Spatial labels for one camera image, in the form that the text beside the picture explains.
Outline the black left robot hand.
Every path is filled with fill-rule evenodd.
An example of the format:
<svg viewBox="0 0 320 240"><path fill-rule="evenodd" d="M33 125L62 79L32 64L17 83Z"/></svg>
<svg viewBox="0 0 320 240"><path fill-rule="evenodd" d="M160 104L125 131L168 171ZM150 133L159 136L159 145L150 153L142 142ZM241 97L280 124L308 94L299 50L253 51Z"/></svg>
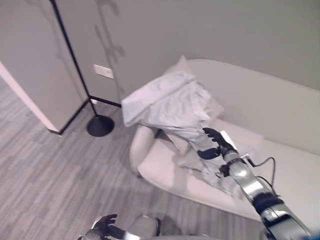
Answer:
<svg viewBox="0 0 320 240"><path fill-rule="evenodd" d="M99 216L93 223L92 229L100 231L102 233L107 233L109 231L110 225L116 222L117 217L117 214Z"/></svg>

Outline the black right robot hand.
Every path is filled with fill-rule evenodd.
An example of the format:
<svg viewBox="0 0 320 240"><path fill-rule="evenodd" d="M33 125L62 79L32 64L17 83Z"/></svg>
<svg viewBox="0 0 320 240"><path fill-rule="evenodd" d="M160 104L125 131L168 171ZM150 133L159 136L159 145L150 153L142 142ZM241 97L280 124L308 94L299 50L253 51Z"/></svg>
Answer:
<svg viewBox="0 0 320 240"><path fill-rule="evenodd" d="M217 158L220 155L224 157L230 151L238 154L236 148L232 144L227 142L227 140L220 132L209 127L204 127L202 130L208 138L211 138L213 142L218 144L218 147L212 147L204 151L198 150L197 154L200 158L204 160L211 160Z"/></svg>

